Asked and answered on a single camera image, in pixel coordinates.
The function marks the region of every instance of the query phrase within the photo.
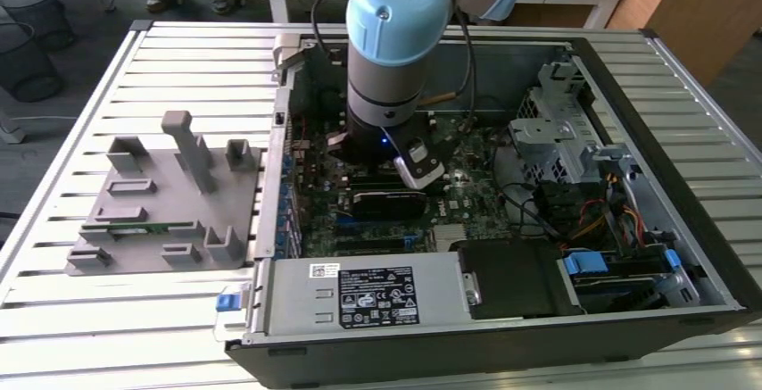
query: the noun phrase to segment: power supply label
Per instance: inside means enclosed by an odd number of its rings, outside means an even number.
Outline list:
[[[416,325],[413,268],[337,273],[338,324],[344,329]]]

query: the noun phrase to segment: chair leg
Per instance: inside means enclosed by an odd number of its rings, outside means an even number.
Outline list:
[[[9,145],[15,145],[23,141],[26,134],[18,125],[7,118],[2,109],[0,109],[0,139]]]
[[[101,5],[103,6],[105,12],[113,12],[115,10],[115,0],[99,0]]]

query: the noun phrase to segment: light blue robot joint cap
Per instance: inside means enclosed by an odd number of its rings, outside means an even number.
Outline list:
[[[418,61],[436,46],[449,0],[348,0],[348,38],[358,54],[381,66]]]

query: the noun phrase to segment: black wastebasket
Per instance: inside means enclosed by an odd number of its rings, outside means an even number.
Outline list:
[[[14,22],[31,26],[45,51],[57,51],[73,43],[75,36],[59,0],[0,0],[0,5]]]
[[[35,102],[61,91],[61,77],[27,24],[0,23],[0,87],[18,102]]]

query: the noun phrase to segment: table surface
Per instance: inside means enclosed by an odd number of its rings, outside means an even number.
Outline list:
[[[250,267],[78,278],[67,277],[61,268],[110,168],[103,152],[114,136],[138,136],[147,148],[172,147],[159,132],[159,118],[165,111],[182,109],[193,114],[192,129],[204,133],[209,147],[224,146],[230,138],[269,147],[270,115],[282,94],[270,77],[272,45],[284,33],[309,34],[309,29],[155,22],[147,32],[127,33],[0,251],[0,390],[103,388],[103,383],[121,388],[264,390],[226,358],[212,333],[214,296],[225,286],[250,281]],[[328,33],[346,34],[337,25],[325,27]],[[589,40],[762,283],[762,157],[744,146],[716,104],[669,62],[668,51],[629,31],[474,27],[473,35]],[[621,142],[604,107],[595,104],[593,109],[612,140]],[[269,168],[265,161],[262,184]],[[256,236],[257,221],[254,215],[249,246],[264,239]],[[229,322],[229,334],[220,339],[240,337],[242,315],[238,319],[238,324]],[[760,360],[756,324],[691,338],[637,361],[361,388],[749,389],[762,388]]]

